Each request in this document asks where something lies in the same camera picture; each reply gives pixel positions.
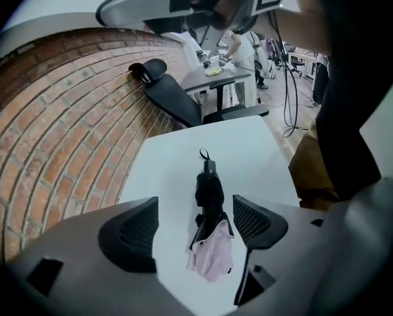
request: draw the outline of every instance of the folded umbrella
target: folded umbrella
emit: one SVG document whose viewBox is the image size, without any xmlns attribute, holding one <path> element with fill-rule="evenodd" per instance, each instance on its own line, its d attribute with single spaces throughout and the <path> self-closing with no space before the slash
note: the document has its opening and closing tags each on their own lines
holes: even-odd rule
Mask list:
<svg viewBox="0 0 393 316">
<path fill-rule="evenodd" d="M 190 244 L 187 268 L 208 282 L 217 281 L 232 270 L 230 221 L 223 211 L 224 192 L 215 162 L 204 156 L 203 172 L 197 176 L 196 202 L 202 214 L 196 217 L 197 232 Z"/>
</svg>

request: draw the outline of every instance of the red brick wall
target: red brick wall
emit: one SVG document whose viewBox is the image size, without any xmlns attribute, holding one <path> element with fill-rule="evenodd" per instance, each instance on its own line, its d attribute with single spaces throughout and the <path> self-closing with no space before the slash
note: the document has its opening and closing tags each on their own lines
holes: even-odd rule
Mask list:
<svg viewBox="0 0 393 316">
<path fill-rule="evenodd" d="M 152 57 L 180 81 L 180 43 L 88 29 L 29 43 L 0 61 L 0 258 L 61 219 L 117 203 L 146 137 L 179 128 L 128 67 Z"/>
</svg>

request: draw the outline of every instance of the pink cloth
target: pink cloth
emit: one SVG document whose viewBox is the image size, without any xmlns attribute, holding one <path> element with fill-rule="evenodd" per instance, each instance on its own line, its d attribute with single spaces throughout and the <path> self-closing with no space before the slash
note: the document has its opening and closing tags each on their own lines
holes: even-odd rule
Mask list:
<svg viewBox="0 0 393 316">
<path fill-rule="evenodd" d="M 187 268 L 208 282 L 216 282 L 233 268 L 228 221 L 221 221 L 206 240 L 195 242 L 189 254 Z"/>
</svg>

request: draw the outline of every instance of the headrest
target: headrest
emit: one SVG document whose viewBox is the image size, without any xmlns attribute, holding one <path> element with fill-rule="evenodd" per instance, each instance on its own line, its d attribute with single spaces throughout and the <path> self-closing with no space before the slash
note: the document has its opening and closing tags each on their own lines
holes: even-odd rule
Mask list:
<svg viewBox="0 0 393 316">
<path fill-rule="evenodd" d="M 167 64 L 161 59 L 151 59 L 144 64 L 134 63 L 129 66 L 134 78 L 145 84 L 156 82 L 167 71 Z"/>
</svg>

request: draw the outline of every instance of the mesh armrest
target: mesh armrest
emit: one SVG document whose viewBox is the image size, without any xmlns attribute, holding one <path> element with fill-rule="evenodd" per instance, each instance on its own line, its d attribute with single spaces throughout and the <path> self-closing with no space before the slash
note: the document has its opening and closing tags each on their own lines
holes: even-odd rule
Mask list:
<svg viewBox="0 0 393 316">
<path fill-rule="evenodd" d="M 229 120 L 229 119 L 239 119 L 242 117 L 249 117 L 249 116 L 266 116 L 269 114 L 269 109 L 266 105 L 261 104 L 261 105 L 255 105 L 254 107 L 248 107 L 248 108 L 243 108 L 235 111 L 231 111 L 229 113 L 224 113 L 221 115 L 221 117 L 224 120 Z"/>
</svg>

